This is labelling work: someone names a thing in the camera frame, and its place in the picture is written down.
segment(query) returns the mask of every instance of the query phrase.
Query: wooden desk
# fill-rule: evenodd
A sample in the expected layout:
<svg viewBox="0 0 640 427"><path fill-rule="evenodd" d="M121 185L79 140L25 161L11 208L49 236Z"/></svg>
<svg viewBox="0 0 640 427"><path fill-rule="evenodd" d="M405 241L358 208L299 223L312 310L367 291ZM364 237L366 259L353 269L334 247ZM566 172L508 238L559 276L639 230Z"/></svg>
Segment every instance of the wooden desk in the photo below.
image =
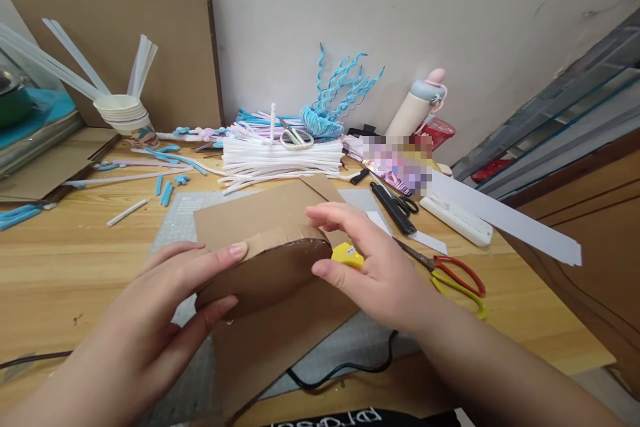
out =
<svg viewBox="0 0 640 427"><path fill-rule="evenodd" d="M191 155L188 146L182 154ZM109 156L144 158L123 147ZM203 162L215 167L220 160ZM346 157L345 162L350 172L359 169ZM153 168L127 167L96 172L94 177L147 171ZM192 172L190 176L191 181L178 191L220 189L216 175L203 177ZM70 350L87 335L142 266L163 221L166 209L159 205L158 197L153 197L155 182L155 178L140 179L77 190L54 210L0 234L0 361ZM257 188L275 185L278 182L262 183ZM344 181L335 181L335 185L352 187ZM363 181L359 187L368 185ZM146 197L152 200L143 209L112 228L105 225ZM426 211L411 219L419 230L446 242L450 255L464 260L481 276L487 286L490 325L568 375L614 361L498 233L494 233L490 248L480 249ZM423 253L433 253L411 240L407 243ZM465 302L462 297L455 299ZM32 393L61 362L38 362L18 374L0 372L0 412ZM369 406L425 416L453 404L426 359L414 355L395 360L383 374L355 374L319 394L297 391L258 402L237 425L269 424Z"/></svg>

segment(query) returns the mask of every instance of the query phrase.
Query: wooden cabinet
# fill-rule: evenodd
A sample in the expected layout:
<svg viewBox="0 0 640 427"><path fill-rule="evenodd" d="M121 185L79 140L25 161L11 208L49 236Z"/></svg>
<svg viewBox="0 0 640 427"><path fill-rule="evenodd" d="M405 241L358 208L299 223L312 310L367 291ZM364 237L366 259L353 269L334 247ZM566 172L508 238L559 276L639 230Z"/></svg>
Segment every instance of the wooden cabinet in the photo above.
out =
<svg viewBox="0 0 640 427"><path fill-rule="evenodd" d="M600 154L600 166L583 174L589 162L594 164L586 157L582 169L571 167L581 176L561 186L556 180L551 191L518 208L578 241L581 267L505 237L616 357L623 381L640 398L640 151L635 148L604 165ZM616 151L615 145L607 149Z"/></svg>

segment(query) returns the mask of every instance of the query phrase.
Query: paper cup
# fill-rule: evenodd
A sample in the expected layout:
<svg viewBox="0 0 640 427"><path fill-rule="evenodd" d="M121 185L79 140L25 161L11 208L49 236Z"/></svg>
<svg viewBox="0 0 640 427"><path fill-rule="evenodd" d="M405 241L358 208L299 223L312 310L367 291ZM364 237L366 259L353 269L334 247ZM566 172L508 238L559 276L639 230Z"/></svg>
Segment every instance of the paper cup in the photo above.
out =
<svg viewBox="0 0 640 427"><path fill-rule="evenodd" d="M133 121L147 113L140 99L130 95L107 95L93 102L93 106L106 121Z"/></svg>
<svg viewBox="0 0 640 427"><path fill-rule="evenodd" d="M107 122L131 147L155 149L160 145L149 116L130 122Z"/></svg>

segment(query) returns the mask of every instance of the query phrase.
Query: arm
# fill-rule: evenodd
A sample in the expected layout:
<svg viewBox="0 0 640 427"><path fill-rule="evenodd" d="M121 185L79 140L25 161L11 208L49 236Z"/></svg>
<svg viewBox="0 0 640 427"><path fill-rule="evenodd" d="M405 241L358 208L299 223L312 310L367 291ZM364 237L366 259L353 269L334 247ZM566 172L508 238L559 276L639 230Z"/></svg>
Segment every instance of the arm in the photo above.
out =
<svg viewBox="0 0 640 427"><path fill-rule="evenodd" d="M508 425L622 426L570 378L439 295L361 211L324 203L307 209L307 217L324 230L346 232L366 258L360 272L321 260L313 273L381 324L414 336L443 381L472 411Z"/></svg>
<svg viewBox="0 0 640 427"><path fill-rule="evenodd" d="M170 389L237 298L204 306L183 327L171 323L176 307L246 251L245 243L210 252L179 242L151 256L87 339L40 389L0 416L0 426L132 423Z"/></svg>

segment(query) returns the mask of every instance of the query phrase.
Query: gray cutting mat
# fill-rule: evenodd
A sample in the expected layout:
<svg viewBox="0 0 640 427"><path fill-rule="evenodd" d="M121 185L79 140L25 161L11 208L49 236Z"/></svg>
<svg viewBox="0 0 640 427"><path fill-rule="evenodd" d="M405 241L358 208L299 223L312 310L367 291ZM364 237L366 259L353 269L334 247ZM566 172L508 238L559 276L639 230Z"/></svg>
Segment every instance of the gray cutting mat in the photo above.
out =
<svg viewBox="0 0 640 427"><path fill-rule="evenodd" d="M150 253L173 242L195 241L197 236L193 222L194 211L253 193L256 191L239 191L226 197L221 192L176 193ZM340 194L347 203L362 211L377 211L384 219L371 190L341 189ZM192 296L178 306L173 316L176 324L182 326L191 318L195 313L194 302L195 296ZM387 359L387 342L390 333L389 329L379 325L364 312L359 312L303 357L293 370L302 380L316 382L336 365L344 362L370 366L382 364ZM394 358L418 351L419 347L415 341L403 334L398 335L393 343ZM211 339L207 338L185 373L167 395L141 419L140 425L166 427L190 420L202 412L219 411L219 405L213 397L214 370L213 345ZM338 375L348 372L348 369L344 369ZM283 375L263 393L261 398L273 397L296 389L297 386L293 381L287 375Z"/></svg>

